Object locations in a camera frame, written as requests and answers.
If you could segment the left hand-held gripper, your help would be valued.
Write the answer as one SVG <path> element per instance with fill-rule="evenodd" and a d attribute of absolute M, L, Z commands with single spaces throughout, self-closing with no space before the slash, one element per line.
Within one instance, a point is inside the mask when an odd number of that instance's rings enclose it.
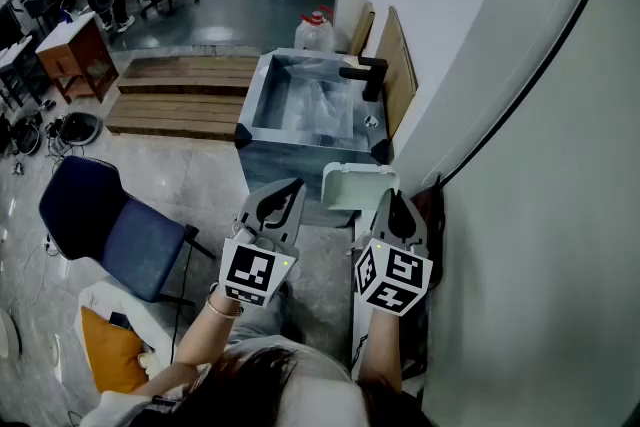
<path fill-rule="evenodd" d="M 271 182 L 246 198 L 238 214 L 240 223 L 224 242 L 218 278 L 221 294 L 254 307 L 268 306 L 298 261 L 298 249 L 288 243 L 296 240 L 305 199 L 302 179 Z"/>

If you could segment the person's grey trousers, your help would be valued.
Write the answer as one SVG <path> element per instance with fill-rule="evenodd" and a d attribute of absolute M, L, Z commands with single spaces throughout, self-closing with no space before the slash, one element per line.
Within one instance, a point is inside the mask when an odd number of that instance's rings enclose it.
<path fill-rule="evenodd" d="M 289 285 L 284 282 L 266 308 L 248 305 L 236 320 L 228 344 L 269 336 L 283 336 L 293 342 L 302 342 L 303 335 L 294 323 L 289 300 Z"/>

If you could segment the pale green plastic tray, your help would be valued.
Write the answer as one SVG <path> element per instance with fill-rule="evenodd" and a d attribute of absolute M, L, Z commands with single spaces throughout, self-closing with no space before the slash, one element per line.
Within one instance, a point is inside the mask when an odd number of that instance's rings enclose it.
<path fill-rule="evenodd" d="M 399 186 L 389 165 L 331 162 L 323 169 L 321 202 L 329 210 L 376 210 L 384 193 Z"/>

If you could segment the blue fabric chair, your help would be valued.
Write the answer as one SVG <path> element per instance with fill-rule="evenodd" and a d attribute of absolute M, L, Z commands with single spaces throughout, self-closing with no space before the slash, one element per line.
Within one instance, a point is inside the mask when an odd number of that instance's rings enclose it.
<path fill-rule="evenodd" d="M 216 258 L 196 241 L 196 227 L 175 222 L 129 194 L 118 169 L 98 159 L 63 158 L 39 213 L 65 259 L 92 259 L 146 302 L 193 304 L 161 292 L 185 244 Z"/>

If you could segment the white tote bag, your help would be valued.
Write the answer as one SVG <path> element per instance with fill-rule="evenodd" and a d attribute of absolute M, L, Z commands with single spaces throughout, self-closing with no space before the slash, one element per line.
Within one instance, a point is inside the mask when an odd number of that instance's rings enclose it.
<path fill-rule="evenodd" d="M 160 303 L 148 303 L 136 298 L 111 278 L 96 282 L 81 290 L 78 296 L 78 310 L 74 328 L 89 360 L 83 336 L 81 307 L 85 306 L 109 322 L 112 312 L 127 316 L 138 337 L 143 341 L 143 353 L 138 362 L 148 376 L 148 381 L 168 367 L 175 343 L 172 341 L 173 328 L 168 315 L 173 308 Z"/>

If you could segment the clear plastic film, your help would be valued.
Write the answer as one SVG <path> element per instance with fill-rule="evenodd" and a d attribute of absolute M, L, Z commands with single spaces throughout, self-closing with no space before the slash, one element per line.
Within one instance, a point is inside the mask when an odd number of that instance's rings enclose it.
<path fill-rule="evenodd" d="M 265 79 L 253 126 L 336 138 L 353 136 L 353 101 L 347 86 L 297 67 L 273 68 Z"/>

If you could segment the person's left forearm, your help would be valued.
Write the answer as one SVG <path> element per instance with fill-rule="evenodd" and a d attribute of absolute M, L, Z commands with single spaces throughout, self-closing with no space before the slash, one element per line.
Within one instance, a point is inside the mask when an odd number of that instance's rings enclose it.
<path fill-rule="evenodd" d="M 240 315 L 240 302 L 216 288 L 182 338 L 173 362 L 135 390 L 134 395 L 163 395 L 178 386 L 193 384 L 199 376 L 200 365 L 213 365 L 220 358 L 233 323 Z"/>

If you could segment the black robot vacuum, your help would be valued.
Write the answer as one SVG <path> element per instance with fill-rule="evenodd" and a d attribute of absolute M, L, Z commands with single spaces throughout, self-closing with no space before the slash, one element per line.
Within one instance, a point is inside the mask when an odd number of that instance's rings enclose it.
<path fill-rule="evenodd" d="M 58 140 L 70 146 L 87 145 L 99 136 L 102 125 L 102 120 L 93 114 L 69 113 L 64 117 Z"/>

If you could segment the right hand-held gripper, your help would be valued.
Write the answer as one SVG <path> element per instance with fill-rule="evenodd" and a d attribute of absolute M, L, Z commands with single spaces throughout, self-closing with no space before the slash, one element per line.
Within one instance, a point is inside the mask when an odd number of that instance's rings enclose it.
<path fill-rule="evenodd" d="M 358 294 L 375 309 L 404 316 L 426 295 L 433 268 L 426 257 L 399 249 L 426 246 L 424 218 L 407 196 L 389 188 L 370 230 L 373 238 L 355 264 Z M 382 240 L 393 240 L 396 247 Z"/>

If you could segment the person's light grey shirt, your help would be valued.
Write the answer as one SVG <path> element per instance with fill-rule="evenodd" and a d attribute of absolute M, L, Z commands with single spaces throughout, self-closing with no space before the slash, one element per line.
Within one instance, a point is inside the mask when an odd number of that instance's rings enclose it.
<path fill-rule="evenodd" d="M 386 381 L 355 383 L 334 359 L 282 336 L 228 347 L 191 383 L 154 396 L 103 393 L 81 427 L 433 427 Z"/>

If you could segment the black faucet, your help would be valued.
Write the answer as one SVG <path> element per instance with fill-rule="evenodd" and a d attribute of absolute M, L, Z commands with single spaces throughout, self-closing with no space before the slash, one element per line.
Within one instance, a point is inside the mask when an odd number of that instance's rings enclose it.
<path fill-rule="evenodd" d="M 361 68 L 340 67 L 339 76 L 349 80 L 364 81 L 362 99 L 366 102 L 376 102 L 388 70 L 388 62 L 385 59 L 359 56 L 358 64 Z"/>

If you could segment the brown cardboard sheet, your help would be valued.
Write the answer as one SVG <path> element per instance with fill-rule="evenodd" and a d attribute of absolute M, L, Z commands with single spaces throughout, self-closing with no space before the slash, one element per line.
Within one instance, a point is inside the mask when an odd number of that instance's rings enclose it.
<path fill-rule="evenodd" d="M 382 96 L 388 136 L 393 138 L 417 91 L 415 71 L 394 6 L 389 7 L 376 57 L 388 64 Z"/>

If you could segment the person's right forearm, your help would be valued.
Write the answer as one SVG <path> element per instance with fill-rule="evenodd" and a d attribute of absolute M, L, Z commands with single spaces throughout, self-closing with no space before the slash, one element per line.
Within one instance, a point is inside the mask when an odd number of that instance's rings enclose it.
<path fill-rule="evenodd" d="M 385 382 L 396 393 L 402 392 L 398 316 L 379 309 L 373 310 L 358 380 Z"/>

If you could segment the black round device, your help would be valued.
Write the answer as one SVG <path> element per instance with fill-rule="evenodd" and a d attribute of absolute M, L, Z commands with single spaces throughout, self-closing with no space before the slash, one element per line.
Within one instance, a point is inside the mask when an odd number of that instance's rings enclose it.
<path fill-rule="evenodd" d="M 11 126 L 11 138 L 19 153 L 33 155 L 39 149 L 41 144 L 39 127 L 42 121 L 41 113 L 35 112 L 18 119 Z"/>

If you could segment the narrow wooden board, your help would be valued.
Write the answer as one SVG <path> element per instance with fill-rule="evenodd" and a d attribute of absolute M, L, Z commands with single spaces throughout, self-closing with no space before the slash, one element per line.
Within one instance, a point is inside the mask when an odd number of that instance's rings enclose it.
<path fill-rule="evenodd" d="M 361 56 L 363 49 L 367 43 L 373 21 L 375 18 L 375 10 L 373 4 L 367 1 L 362 9 L 361 15 L 353 32 L 348 54 L 353 56 Z"/>

